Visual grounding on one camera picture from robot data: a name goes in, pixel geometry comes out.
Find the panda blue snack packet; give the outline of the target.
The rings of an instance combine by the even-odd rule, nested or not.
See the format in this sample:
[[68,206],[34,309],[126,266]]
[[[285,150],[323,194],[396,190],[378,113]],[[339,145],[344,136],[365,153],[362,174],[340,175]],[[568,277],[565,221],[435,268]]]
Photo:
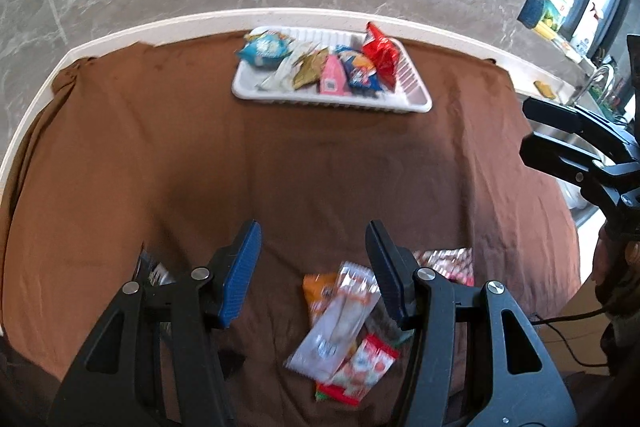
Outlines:
[[236,52],[236,56],[250,66],[273,70],[291,54],[292,42],[291,37],[274,30],[247,34],[244,36],[244,46]]

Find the blue hanging towel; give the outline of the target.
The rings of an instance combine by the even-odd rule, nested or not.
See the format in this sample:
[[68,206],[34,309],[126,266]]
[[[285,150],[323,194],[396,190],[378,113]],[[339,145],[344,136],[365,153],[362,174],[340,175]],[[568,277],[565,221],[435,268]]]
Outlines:
[[521,11],[518,13],[518,21],[527,29],[533,29],[544,15],[544,0],[525,0]]

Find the blue orange snack packet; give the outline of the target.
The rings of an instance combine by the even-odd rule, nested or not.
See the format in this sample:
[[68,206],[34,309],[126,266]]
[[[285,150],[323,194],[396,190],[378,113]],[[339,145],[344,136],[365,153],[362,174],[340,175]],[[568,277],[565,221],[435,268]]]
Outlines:
[[370,58],[347,46],[339,46],[336,55],[344,68],[349,91],[356,95],[376,98],[382,91],[382,86]]

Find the pink Pororo packet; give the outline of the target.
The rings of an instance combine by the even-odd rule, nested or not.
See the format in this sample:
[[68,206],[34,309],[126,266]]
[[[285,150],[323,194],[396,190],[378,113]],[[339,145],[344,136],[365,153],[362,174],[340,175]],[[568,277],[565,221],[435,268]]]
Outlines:
[[326,60],[323,72],[319,80],[319,93],[333,96],[349,96],[347,76],[340,58],[330,54]]

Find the gold snack packet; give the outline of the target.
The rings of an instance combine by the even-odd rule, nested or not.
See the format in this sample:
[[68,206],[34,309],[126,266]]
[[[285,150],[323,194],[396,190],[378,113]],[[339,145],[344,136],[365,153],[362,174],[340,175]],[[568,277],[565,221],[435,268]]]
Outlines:
[[329,50],[327,48],[312,51],[301,57],[296,62],[299,69],[292,80],[293,89],[299,90],[318,82],[328,57]]

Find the red white patterned packet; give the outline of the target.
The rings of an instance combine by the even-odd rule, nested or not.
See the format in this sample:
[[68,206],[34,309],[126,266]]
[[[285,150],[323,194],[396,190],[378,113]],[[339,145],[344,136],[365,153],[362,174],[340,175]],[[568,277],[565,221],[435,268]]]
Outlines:
[[414,259],[420,267],[430,268],[447,280],[465,286],[474,285],[473,254],[471,248],[415,251]]

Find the yellow sponge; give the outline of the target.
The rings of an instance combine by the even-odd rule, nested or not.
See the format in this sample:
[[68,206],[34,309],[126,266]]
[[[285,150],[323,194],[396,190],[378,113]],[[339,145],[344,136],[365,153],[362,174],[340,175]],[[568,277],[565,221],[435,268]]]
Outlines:
[[537,89],[537,91],[540,93],[540,95],[546,98],[547,100],[553,101],[556,99],[556,95],[552,90],[552,88],[548,85],[548,83],[541,80],[536,80],[534,82],[534,86]]

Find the red snack bag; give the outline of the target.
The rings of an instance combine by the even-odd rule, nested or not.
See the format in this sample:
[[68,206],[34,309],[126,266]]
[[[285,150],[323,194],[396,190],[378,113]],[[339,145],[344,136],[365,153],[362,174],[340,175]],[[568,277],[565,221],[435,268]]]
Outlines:
[[375,66],[378,79],[388,90],[394,91],[397,82],[399,50],[375,23],[367,23],[362,53]]

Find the brown tablecloth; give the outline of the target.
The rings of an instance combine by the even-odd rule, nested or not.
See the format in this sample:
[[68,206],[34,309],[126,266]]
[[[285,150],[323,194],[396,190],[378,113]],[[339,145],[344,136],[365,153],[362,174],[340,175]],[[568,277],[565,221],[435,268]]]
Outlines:
[[470,248],[477,283],[505,283],[526,312],[550,317],[579,288],[574,221],[518,155],[530,127],[503,69],[411,43],[428,113],[259,104],[231,92],[241,42],[138,43],[55,77],[1,205],[1,389],[30,421],[140,251],[188,272],[250,219],[262,252],[220,340],[245,358],[229,383],[242,426],[390,420],[404,362],[356,409],[314,401],[284,367],[308,331],[304,276],[366,263],[372,220],[412,251]]

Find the white long noodle packet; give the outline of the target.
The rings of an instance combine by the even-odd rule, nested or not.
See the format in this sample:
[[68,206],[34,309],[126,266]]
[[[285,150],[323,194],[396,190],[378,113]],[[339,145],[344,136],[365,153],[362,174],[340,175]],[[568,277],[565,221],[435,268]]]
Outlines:
[[265,92],[293,91],[293,79],[299,72],[305,56],[314,52],[318,46],[313,42],[294,41],[290,44],[291,53],[280,63],[276,71],[270,74],[257,89]]

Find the red fruit candy packet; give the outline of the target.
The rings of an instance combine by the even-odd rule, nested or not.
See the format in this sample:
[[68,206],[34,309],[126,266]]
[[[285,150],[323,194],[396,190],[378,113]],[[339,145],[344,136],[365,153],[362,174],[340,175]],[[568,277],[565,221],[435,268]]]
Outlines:
[[326,399],[356,407],[398,358],[398,350],[369,334],[332,378],[318,384],[316,390]]

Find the clear white sausage packet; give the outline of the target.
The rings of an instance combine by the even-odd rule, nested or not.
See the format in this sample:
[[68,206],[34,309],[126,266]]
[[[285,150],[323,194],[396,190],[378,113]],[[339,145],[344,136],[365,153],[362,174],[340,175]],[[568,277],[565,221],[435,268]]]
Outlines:
[[326,309],[285,361],[285,367],[328,383],[347,358],[381,294],[371,269],[345,261]]

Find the green clear seed packet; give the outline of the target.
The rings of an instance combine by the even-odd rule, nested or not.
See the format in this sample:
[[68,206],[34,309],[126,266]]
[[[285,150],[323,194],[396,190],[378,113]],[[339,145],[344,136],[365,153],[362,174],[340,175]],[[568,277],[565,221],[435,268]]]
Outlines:
[[378,300],[364,325],[369,334],[375,335],[393,348],[399,348],[413,337],[413,331],[403,331],[388,315],[382,299]]

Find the steel sink faucet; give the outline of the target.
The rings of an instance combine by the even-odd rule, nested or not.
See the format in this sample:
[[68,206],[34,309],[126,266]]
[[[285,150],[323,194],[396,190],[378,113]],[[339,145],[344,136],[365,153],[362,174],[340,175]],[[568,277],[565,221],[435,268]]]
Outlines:
[[611,86],[615,79],[615,67],[611,64],[603,64],[598,67],[588,78],[586,83],[576,89],[567,102],[569,106],[575,106],[582,100],[590,98],[594,104],[602,101],[606,89]]

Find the black snack packet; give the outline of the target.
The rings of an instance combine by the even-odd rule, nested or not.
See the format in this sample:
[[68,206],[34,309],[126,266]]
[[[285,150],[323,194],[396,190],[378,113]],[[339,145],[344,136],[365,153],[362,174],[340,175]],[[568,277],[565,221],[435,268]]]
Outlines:
[[141,251],[136,269],[134,270],[134,280],[139,284],[150,286],[164,286],[175,283],[175,277],[162,265],[155,257],[147,251]]

